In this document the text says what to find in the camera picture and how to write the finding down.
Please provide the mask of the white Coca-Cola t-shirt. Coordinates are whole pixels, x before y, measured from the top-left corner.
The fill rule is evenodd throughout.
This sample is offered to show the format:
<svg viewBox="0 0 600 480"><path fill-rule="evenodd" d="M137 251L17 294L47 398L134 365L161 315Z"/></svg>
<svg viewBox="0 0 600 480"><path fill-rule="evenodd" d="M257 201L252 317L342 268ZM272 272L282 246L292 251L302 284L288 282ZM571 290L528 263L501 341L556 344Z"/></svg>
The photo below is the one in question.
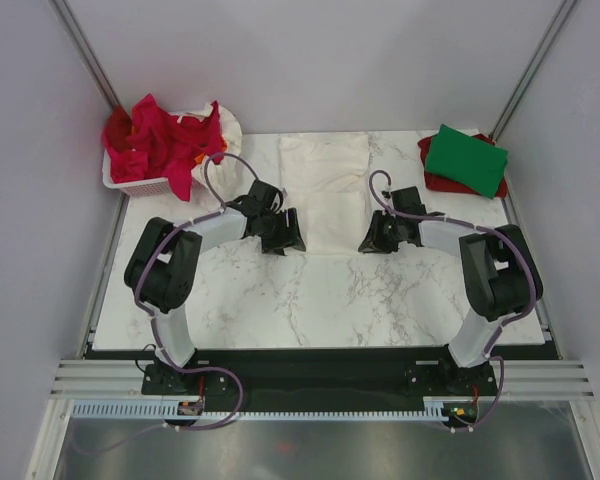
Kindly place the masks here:
<svg viewBox="0 0 600 480"><path fill-rule="evenodd" d="M297 209L306 252L354 255L371 214L366 133L298 133L279 139L281 183Z"/></svg>

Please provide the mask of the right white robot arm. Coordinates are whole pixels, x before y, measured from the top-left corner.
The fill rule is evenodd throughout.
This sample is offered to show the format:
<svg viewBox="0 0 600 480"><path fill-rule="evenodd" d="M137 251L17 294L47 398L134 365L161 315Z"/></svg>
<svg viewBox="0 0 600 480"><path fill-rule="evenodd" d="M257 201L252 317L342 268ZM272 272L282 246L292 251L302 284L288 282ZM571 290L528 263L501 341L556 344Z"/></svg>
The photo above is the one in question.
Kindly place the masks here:
<svg viewBox="0 0 600 480"><path fill-rule="evenodd" d="M428 212L415 187L374 196L373 212L358 251L391 254L403 243L452 255L460 260L469 311L447 344L450 358L438 368L447 392L463 392L474 381L473 367L485 363L505 326L535 309L543 284L520 228L476 226Z"/></svg>

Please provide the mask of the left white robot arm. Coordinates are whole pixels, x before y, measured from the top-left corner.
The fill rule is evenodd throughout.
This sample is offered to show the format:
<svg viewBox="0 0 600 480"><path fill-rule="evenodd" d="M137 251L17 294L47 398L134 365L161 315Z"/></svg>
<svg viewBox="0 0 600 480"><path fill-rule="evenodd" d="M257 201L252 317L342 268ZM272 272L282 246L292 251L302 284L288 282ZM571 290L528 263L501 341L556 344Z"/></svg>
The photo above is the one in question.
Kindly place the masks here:
<svg viewBox="0 0 600 480"><path fill-rule="evenodd" d="M156 356L167 364L165 382L188 393L199 382L199 369L189 363L196 347L190 337L185 302L201 254L225 243L257 237L264 254L284 255L288 248L304 252L297 209L283 207L278 188L255 180L249 191L219 210L176 225L150 219L124 272L124 283L136 306L149 315Z"/></svg>

